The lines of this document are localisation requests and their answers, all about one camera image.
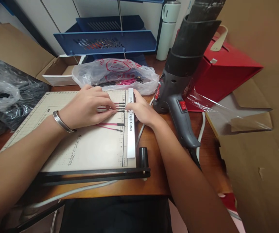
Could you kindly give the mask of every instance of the red box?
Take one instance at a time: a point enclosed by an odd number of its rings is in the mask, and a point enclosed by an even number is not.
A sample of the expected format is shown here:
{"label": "red box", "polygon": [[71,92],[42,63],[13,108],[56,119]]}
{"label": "red box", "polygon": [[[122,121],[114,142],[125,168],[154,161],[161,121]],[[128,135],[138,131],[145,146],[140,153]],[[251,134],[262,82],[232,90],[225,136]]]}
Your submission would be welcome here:
{"label": "red box", "polygon": [[[220,51],[211,51],[211,47],[217,39],[217,37],[212,39],[193,75],[193,79],[197,80],[195,91],[214,102],[225,98],[263,68],[261,64],[226,42],[223,43]],[[191,93],[190,85],[185,93],[186,97]],[[185,102],[189,112],[203,112],[186,97]]]}

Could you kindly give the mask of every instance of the white cable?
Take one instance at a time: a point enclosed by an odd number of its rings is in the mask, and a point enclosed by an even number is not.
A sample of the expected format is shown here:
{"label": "white cable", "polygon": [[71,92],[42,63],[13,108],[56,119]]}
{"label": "white cable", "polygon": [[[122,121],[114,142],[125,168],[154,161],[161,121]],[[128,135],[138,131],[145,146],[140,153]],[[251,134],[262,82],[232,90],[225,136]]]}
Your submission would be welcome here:
{"label": "white cable", "polygon": [[[201,126],[199,137],[198,137],[198,141],[199,142],[201,142],[201,139],[202,139],[202,136],[203,136],[204,127],[205,127],[205,113],[202,112],[202,126]],[[197,159],[198,159],[198,161],[200,163],[200,147],[197,147],[197,149],[195,150],[195,153],[196,153]]]}
{"label": "white cable", "polygon": [[58,214],[58,210],[54,211],[54,215],[53,215],[53,219],[52,219],[52,223],[51,223],[51,227],[50,227],[50,233],[54,233],[54,230],[55,230],[55,219],[56,219],[56,216]]}
{"label": "white cable", "polygon": [[84,186],[84,187],[81,187],[81,188],[73,189],[71,191],[68,191],[68,192],[62,193],[60,195],[54,196],[52,198],[49,198],[48,200],[45,200],[43,202],[31,204],[28,207],[29,208],[39,208],[39,207],[42,207],[42,206],[44,206],[46,204],[49,204],[50,202],[62,199],[63,197],[69,196],[71,194],[79,193],[79,192],[82,192],[82,191],[85,191],[85,190],[89,190],[89,189],[95,189],[95,188],[104,187],[104,186],[107,186],[107,185],[110,185],[110,184],[113,184],[113,183],[116,183],[116,182],[117,182],[117,180],[115,180],[115,181],[107,181],[107,182],[104,182],[104,183],[88,185],[88,186]]}
{"label": "white cable", "polygon": [[[199,137],[198,137],[198,141],[199,141],[199,142],[201,142],[201,139],[202,139],[202,136],[203,136],[204,127],[205,127],[205,112],[202,112],[202,126],[201,126],[200,133],[199,133]],[[200,163],[200,147],[197,147],[195,153],[196,153],[197,158],[198,158],[198,161],[199,161],[199,163]],[[229,214],[230,214],[232,217],[234,217],[234,218],[236,218],[236,219],[242,221],[242,219],[239,217],[239,215],[235,214],[234,212],[232,212],[232,211],[231,211],[230,209],[228,209],[228,208],[227,208],[227,210],[228,210]]]}
{"label": "white cable", "polygon": [[[152,105],[153,99],[154,99],[154,97],[153,97],[152,100],[150,101],[149,106]],[[137,148],[137,146],[138,146],[138,144],[139,144],[139,142],[140,142],[140,137],[142,136],[142,133],[143,133],[144,128],[145,128],[145,124],[143,124],[142,128],[140,129],[139,136],[137,137],[137,141],[136,141],[136,144],[135,144],[135,148]]]}

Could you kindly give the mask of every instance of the blue metal rack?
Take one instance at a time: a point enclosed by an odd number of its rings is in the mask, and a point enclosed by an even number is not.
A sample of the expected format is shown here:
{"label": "blue metal rack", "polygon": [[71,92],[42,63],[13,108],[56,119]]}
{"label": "blue metal rack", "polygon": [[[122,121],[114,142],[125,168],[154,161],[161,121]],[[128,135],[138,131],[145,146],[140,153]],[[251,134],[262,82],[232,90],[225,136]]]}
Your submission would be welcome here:
{"label": "blue metal rack", "polygon": [[[121,31],[119,16],[76,18],[76,21],[83,32]],[[144,27],[145,24],[139,15],[122,16],[124,31],[143,30]]]}
{"label": "blue metal rack", "polygon": [[140,16],[78,18],[65,33],[54,34],[67,55],[155,51],[157,41]]}
{"label": "blue metal rack", "polygon": [[54,34],[69,55],[155,51],[157,41],[149,30],[68,32]]}

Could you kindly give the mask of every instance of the finger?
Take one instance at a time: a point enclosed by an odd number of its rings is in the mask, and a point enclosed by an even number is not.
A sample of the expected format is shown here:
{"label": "finger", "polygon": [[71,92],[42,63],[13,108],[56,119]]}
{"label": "finger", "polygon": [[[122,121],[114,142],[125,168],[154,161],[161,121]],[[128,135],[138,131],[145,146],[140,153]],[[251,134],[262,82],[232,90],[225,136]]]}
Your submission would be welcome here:
{"label": "finger", "polygon": [[140,93],[136,89],[133,89],[133,92],[134,92],[135,99],[136,99],[135,101],[137,103],[144,104],[144,105],[147,104],[146,100],[140,95]]}
{"label": "finger", "polygon": [[100,86],[96,86],[91,88],[91,91],[102,91],[102,88]]}
{"label": "finger", "polygon": [[97,113],[95,115],[96,124],[101,123],[102,121],[106,120],[111,115],[115,114],[116,112],[117,112],[116,110],[108,110],[108,111],[104,111],[101,113]]}
{"label": "finger", "polygon": [[139,103],[128,103],[126,105],[125,110],[129,111],[129,110],[135,110],[137,109],[137,106],[139,105]]}
{"label": "finger", "polygon": [[83,89],[83,90],[89,90],[89,89],[91,89],[91,88],[92,88],[91,85],[86,84],[82,89]]}
{"label": "finger", "polygon": [[96,96],[96,97],[104,97],[104,98],[108,98],[110,99],[110,96],[107,92],[99,92],[99,91],[96,91],[96,92],[93,92],[93,96]]}
{"label": "finger", "polygon": [[110,106],[113,110],[116,110],[116,105],[114,104],[114,102],[111,101],[111,99],[104,97],[95,97],[94,107],[106,105]]}

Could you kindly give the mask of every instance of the heat gun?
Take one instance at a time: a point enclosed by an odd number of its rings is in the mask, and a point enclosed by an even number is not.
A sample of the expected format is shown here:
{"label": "heat gun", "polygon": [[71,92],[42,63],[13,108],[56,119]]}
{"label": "heat gun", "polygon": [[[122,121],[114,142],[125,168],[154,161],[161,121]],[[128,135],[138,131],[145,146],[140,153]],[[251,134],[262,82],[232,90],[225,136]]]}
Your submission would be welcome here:
{"label": "heat gun", "polygon": [[200,168],[195,148],[200,146],[192,128],[182,93],[194,85],[193,74],[221,21],[216,20],[226,0],[195,0],[185,16],[168,55],[154,97],[153,108],[160,114],[170,112],[178,140]]}

